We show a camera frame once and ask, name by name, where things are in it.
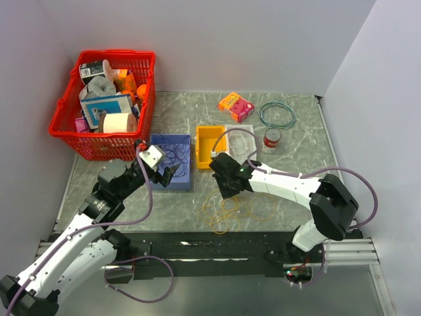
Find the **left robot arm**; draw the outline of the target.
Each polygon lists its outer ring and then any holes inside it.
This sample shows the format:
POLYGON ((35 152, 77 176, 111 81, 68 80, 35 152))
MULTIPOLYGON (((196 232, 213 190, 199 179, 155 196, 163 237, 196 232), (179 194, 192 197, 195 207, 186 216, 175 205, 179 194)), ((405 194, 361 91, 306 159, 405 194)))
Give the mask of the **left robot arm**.
POLYGON ((50 247, 18 276, 1 279, 7 315, 55 315, 61 301, 91 273, 109 264, 132 263, 130 239, 116 230, 124 200, 142 186, 170 184, 177 166, 160 174, 142 160, 111 161, 92 193, 50 247))

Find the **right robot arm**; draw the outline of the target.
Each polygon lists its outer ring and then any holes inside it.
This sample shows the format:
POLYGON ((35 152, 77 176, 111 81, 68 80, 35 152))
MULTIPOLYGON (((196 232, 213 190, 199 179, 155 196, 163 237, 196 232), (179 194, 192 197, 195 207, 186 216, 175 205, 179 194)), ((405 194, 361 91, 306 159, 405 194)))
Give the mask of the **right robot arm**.
POLYGON ((312 218, 295 230, 287 246, 288 257, 302 262, 326 240, 342 241, 359 208, 356 199, 333 174, 324 177, 294 177, 258 161, 239 164, 227 153, 212 154, 210 169, 224 199, 242 191, 270 194, 295 202, 312 218))

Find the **blue open box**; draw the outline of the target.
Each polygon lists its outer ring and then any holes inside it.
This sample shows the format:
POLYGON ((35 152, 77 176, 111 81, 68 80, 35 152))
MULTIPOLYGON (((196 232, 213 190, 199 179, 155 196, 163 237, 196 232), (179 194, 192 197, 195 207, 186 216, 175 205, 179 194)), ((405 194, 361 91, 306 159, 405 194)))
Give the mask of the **blue open box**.
POLYGON ((166 157, 158 167, 163 172, 165 167, 179 165, 171 183, 164 188, 160 184, 151 184, 153 190, 184 191, 191 188, 191 136, 189 134, 152 134, 151 144, 159 146, 166 157))

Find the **white plastic bin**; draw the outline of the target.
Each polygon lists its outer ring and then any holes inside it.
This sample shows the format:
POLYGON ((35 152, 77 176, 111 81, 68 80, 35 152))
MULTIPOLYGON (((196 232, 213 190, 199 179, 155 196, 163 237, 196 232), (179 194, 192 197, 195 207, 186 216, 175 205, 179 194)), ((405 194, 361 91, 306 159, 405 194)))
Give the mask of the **white plastic bin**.
POLYGON ((226 153, 238 163, 246 161, 248 156, 257 149, 254 137, 247 132, 232 130, 224 137, 227 146, 226 153))

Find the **yellow plastic bin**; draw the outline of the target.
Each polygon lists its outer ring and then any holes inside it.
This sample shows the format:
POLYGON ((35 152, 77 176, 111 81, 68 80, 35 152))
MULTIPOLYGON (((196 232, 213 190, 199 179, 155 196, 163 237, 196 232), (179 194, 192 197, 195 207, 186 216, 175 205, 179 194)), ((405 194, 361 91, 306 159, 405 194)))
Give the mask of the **yellow plastic bin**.
POLYGON ((211 163, 213 146, 218 137, 225 131, 224 125, 198 125, 196 127, 195 156, 198 170, 210 169, 209 164, 211 163))

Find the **red white soup can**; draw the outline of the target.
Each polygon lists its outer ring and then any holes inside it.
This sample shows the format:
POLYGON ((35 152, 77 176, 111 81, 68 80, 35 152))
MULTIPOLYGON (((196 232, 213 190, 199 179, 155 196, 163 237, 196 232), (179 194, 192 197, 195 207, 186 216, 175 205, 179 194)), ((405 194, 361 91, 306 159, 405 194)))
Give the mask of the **red white soup can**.
POLYGON ((276 128, 268 128, 263 137, 262 151, 264 153, 274 153, 281 140, 282 134, 276 128))

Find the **orange pink snack box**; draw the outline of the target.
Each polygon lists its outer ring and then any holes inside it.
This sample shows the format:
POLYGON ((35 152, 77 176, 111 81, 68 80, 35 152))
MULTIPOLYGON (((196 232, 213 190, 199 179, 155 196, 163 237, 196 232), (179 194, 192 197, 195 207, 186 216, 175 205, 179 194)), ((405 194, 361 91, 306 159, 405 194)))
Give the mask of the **orange pink snack box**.
POLYGON ((255 106, 242 98, 236 92, 229 93, 225 98, 219 101, 217 108, 229 116, 237 123, 242 123, 255 110, 255 106))

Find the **red plastic basket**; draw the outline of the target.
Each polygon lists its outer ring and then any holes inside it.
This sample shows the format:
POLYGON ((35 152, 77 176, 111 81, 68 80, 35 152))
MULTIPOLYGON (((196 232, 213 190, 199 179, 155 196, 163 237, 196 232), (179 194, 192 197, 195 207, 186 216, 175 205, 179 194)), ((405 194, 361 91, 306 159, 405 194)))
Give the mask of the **red plastic basket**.
POLYGON ((49 133, 86 160, 135 157, 149 139, 155 104, 152 51, 83 51, 59 99, 49 133))

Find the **magenta packet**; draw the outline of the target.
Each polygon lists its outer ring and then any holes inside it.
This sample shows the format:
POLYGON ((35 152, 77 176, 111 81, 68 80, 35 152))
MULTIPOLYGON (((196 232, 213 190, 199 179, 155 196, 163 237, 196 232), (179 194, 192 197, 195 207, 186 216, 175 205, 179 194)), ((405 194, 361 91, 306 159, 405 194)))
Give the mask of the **magenta packet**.
POLYGON ((74 120, 77 133, 88 133, 90 132, 89 124, 85 118, 77 118, 74 120))

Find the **blue white box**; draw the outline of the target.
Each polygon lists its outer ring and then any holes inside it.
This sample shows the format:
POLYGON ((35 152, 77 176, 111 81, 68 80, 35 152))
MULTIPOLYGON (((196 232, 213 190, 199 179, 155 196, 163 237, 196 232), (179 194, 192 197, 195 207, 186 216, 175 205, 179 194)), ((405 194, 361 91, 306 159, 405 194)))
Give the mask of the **blue white box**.
POLYGON ((108 97, 85 99, 80 102, 84 116, 91 129, 99 126, 101 115, 108 113, 131 113, 132 98, 129 94, 116 94, 108 97))

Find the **orange ball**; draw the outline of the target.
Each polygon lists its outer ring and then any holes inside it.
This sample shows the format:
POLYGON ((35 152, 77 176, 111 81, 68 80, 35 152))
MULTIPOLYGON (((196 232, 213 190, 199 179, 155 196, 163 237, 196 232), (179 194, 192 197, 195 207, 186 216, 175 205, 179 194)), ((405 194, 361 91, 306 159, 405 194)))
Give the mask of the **orange ball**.
POLYGON ((136 90, 137 98, 144 100, 146 91, 147 91, 147 85, 146 84, 140 85, 136 90))

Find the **orange snack packet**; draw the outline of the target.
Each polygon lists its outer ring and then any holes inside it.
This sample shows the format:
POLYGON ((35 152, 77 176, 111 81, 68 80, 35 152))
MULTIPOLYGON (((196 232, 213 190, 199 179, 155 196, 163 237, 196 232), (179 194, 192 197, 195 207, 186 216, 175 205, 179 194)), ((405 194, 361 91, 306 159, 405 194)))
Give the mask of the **orange snack packet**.
POLYGON ((125 77, 118 77, 114 80, 114 85, 119 92, 130 91, 136 93, 137 84, 132 73, 127 74, 125 77))

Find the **black white box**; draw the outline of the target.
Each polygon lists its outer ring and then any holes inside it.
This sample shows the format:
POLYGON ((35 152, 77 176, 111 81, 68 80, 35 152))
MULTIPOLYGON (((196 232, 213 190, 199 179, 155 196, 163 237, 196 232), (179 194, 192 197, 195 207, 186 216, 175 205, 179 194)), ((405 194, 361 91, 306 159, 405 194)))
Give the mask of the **black white box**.
POLYGON ((96 76, 105 77, 103 60, 81 64, 79 66, 79 73, 84 85, 87 85, 96 76))

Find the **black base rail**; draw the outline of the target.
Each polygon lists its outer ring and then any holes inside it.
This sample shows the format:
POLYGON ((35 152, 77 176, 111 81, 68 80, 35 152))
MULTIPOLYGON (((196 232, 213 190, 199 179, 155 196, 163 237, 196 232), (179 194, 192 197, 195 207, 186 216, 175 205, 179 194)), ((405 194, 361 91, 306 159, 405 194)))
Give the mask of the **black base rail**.
POLYGON ((87 246, 97 258, 111 243, 118 266, 129 266, 136 280, 167 277, 221 277, 263 275, 309 280, 312 264, 327 260, 329 244, 305 252, 292 243, 292 232, 104 232, 87 246))

